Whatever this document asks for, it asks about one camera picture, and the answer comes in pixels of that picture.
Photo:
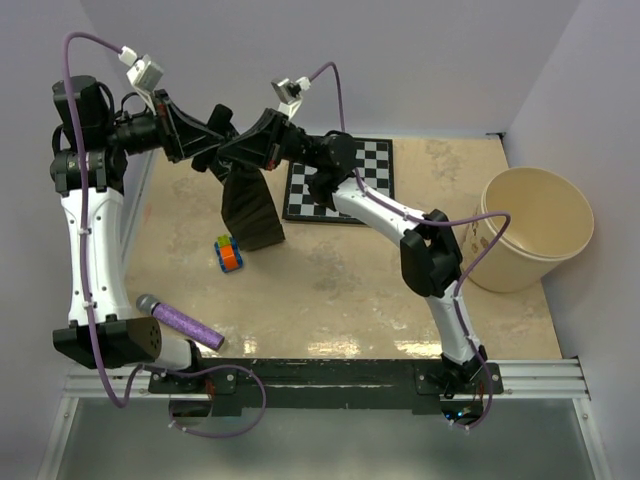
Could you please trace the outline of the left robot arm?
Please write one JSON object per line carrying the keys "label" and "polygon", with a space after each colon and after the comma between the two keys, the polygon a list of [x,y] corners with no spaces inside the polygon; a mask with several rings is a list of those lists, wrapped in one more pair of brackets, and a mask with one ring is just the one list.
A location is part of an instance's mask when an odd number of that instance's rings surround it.
{"label": "left robot arm", "polygon": [[120,226],[127,158],[161,148],[185,157],[196,121],[175,108],[163,90],[143,111],[115,111],[108,87],[89,75],[52,87],[62,120],[52,136],[50,175],[69,231],[72,296],[68,325],[53,332],[56,351],[89,369],[149,364],[172,370],[185,392],[200,390],[207,368],[197,347],[214,351],[222,334],[145,294],[130,303],[124,286]]}

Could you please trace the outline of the black trash bag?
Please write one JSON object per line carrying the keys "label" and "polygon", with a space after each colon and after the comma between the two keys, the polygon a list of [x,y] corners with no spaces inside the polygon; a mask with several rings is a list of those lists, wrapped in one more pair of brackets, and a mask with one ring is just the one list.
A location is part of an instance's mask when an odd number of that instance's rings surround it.
{"label": "black trash bag", "polygon": [[286,240],[260,169],[215,161],[210,170],[223,185],[222,220],[242,251],[261,250]]}

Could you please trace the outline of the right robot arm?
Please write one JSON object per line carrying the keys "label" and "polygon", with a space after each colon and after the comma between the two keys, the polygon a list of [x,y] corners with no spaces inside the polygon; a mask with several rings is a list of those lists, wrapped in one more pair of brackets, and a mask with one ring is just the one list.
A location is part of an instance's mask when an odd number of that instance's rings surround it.
{"label": "right robot arm", "polygon": [[207,125],[224,141],[217,164],[227,168],[223,221],[241,249],[254,251],[284,241],[285,234],[263,177],[282,161],[313,168],[308,181],[315,204],[349,215],[388,238],[400,252],[401,275],[427,301],[442,343],[446,397],[469,392],[486,369],[486,351],[475,337],[461,298],[462,254],[447,216],[413,211],[365,185],[358,174],[355,139],[342,130],[310,135],[288,115],[266,109],[240,133],[233,113],[219,105]]}

